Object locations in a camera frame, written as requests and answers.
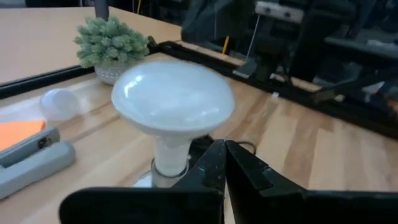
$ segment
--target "orange paper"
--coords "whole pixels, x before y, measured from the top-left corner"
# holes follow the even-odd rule
[[[42,120],[0,123],[0,151],[39,133],[44,127]]]

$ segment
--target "green succulent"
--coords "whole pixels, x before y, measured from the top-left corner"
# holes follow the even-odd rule
[[[86,25],[77,30],[80,35],[74,42],[80,46],[77,57],[83,68],[132,65],[149,53],[148,39],[114,16],[108,21],[88,17]]]

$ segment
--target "potted plant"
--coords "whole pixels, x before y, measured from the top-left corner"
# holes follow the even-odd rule
[[[110,85],[149,53],[148,39],[116,17],[108,21],[87,18],[85,26],[78,26],[78,32],[75,43],[80,46],[80,65],[94,67],[98,78]]]

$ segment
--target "wooden table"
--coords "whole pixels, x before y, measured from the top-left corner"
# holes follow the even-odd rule
[[[233,63],[234,58],[209,50]],[[155,54],[146,60],[168,60]],[[310,189],[398,190],[398,142],[317,113],[226,78],[236,109],[215,138],[252,141],[257,157]],[[0,223],[57,223],[60,202],[92,186],[131,186],[149,170],[152,138],[121,119],[111,102],[111,86],[94,74],[13,96],[0,102],[0,121],[42,119],[38,102],[52,88],[68,88],[80,99],[81,113],[57,126],[76,148],[71,167],[0,202]],[[226,199],[226,222],[233,214]]]
[[[110,7],[131,28],[157,42],[180,40],[181,28]],[[0,85],[79,64],[73,42],[93,7],[0,9]]]

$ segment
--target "wooden tabletop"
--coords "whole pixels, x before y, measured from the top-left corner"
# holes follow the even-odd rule
[[[164,54],[146,58],[170,59]],[[228,122],[211,134],[214,138],[252,141],[258,158],[306,188],[398,190],[397,141],[226,80],[236,108]],[[81,112],[69,121],[48,125],[58,127],[62,139],[74,145],[76,163],[0,202],[0,223],[58,223],[58,206],[71,192],[93,186],[128,187],[150,169],[153,139],[120,118],[111,102],[111,86],[94,74],[2,100],[0,121],[44,118],[40,96],[60,87],[76,94]],[[226,223],[234,223],[228,197],[225,210]]]
[[[110,7],[131,28],[157,42],[180,40],[181,28]],[[93,7],[0,9],[0,85],[79,64],[73,42]]]

